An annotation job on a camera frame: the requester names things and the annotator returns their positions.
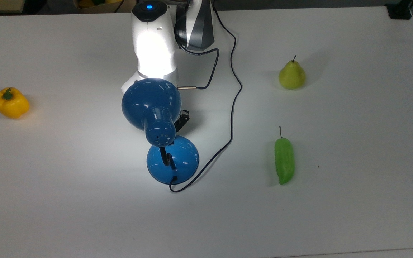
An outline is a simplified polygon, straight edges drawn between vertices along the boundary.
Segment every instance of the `blue desk lamp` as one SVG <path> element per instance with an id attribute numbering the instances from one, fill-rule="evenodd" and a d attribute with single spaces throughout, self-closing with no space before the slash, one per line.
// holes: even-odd
<path id="1" fill-rule="evenodd" d="M 152 145 L 146 164 L 156 180 L 175 185 L 192 177 L 199 153 L 191 141 L 176 135 L 181 96 L 172 83 L 159 78 L 135 82 L 123 95 L 122 112 L 128 122 L 145 132 Z"/>

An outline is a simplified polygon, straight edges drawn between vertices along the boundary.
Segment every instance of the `pear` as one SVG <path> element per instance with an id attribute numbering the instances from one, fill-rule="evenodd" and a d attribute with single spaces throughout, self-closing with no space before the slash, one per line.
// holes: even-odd
<path id="1" fill-rule="evenodd" d="M 281 86 L 294 90 L 301 87 L 305 82 L 305 72 L 300 64 L 294 59 L 289 61 L 283 69 L 281 69 L 280 74 L 278 75 L 278 80 L 280 81 Z"/>

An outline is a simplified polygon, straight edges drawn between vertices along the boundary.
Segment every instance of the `green chili pepper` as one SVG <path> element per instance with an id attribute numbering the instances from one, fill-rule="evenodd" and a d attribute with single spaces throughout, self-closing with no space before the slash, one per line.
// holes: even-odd
<path id="1" fill-rule="evenodd" d="M 280 179 L 280 185 L 287 183 L 294 175 L 294 152 L 291 142 L 281 136 L 275 142 L 275 168 Z"/>

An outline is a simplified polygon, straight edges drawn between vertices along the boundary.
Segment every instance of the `fake fruit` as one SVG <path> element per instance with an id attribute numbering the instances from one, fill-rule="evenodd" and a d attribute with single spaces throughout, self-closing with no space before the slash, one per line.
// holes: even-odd
<path id="1" fill-rule="evenodd" d="M 305 82 L 305 71 L 300 67 L 300 64 L 295 61 L 295 56 L 292 61 L 289 61 L 283 69 L 280 70 L 278 80 L 281 86 L 293 90 L 301 87 Z"/>
<path id="2" fill-rule="evenodd" d="M 287 183 L 294 175 L 294 152 L 291 142 L 281 137 L 275 142 L 275 168 L 280 185 Z"/>
<path id="3" fill-rule="evenodd" d="M 30 109 L 30 103 L 16 88 L 0 91 L 0 112 L 11 119 L 18 119 Z"/>

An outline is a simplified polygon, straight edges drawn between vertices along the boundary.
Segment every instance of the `yellow bell pepper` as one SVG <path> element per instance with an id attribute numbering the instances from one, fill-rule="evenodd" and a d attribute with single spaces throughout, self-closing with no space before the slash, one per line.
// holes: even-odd
<path id="1" fill-rule="evenodd" d="M 0 91 L 0 112 L 11 119 L 18 119 L 30 109 L 30 103 L 16 88 L 4 88 Z"/>

